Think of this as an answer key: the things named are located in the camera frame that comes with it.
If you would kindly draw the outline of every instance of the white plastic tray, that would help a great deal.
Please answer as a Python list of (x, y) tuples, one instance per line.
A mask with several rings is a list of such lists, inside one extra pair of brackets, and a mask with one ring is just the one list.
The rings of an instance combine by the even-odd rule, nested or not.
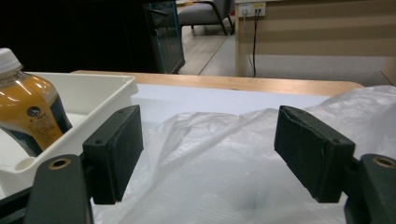
[(59, 92), (73, 128), (38, 157), (0, 130), (0, 185), (5, 196), (33, 184), (38, 165), (52, 157), (82, 152), (82, 143), (116, 110), (132, 104), (134, 77), (31, 73), (49, 80)]

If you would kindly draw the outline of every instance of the bottle cap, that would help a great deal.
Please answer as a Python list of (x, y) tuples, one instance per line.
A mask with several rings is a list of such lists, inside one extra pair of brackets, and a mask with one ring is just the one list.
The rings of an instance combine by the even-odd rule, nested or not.
[(10, 49), (0, 49), (0, 74), (9, 72), (20, 66), (20, 61), (18, 61)]

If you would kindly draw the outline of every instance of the gray chair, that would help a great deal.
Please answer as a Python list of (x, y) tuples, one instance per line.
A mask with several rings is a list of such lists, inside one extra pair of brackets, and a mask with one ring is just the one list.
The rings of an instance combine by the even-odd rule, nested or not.
[(185, 7), (178, 13), (180, 32), (181, 28), (186, 25), (191, 26), (191, 29), (193, 29), (194, 25), (218, 24), (221, 26), (224, 34), (227, 35), (223, 24), (225, 18), (228, 19), (233, 28), (230, 17), (233, 0), (197, 1), (193, 3), (194, 5)]

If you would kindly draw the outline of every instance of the plastic bag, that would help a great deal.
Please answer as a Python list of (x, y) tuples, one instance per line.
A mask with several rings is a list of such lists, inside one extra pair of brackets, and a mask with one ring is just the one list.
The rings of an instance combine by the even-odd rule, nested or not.
[[(396, 88), (373, 87), (306, 108), (357, 144), (355, 157), (396, 158)], [(319, 204), (274, 151), (277, 110), (179, 114), (145, 139), (123, 201), (95, 223), (345, 223)]]

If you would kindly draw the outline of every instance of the plastic bottle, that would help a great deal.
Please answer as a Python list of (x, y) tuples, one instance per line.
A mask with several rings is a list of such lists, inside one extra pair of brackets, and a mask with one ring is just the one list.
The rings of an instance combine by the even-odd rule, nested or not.
[(10, 49), (0, 49), (0, 128), (36, 157), (72, 125), (55, 87), (21, 69)]

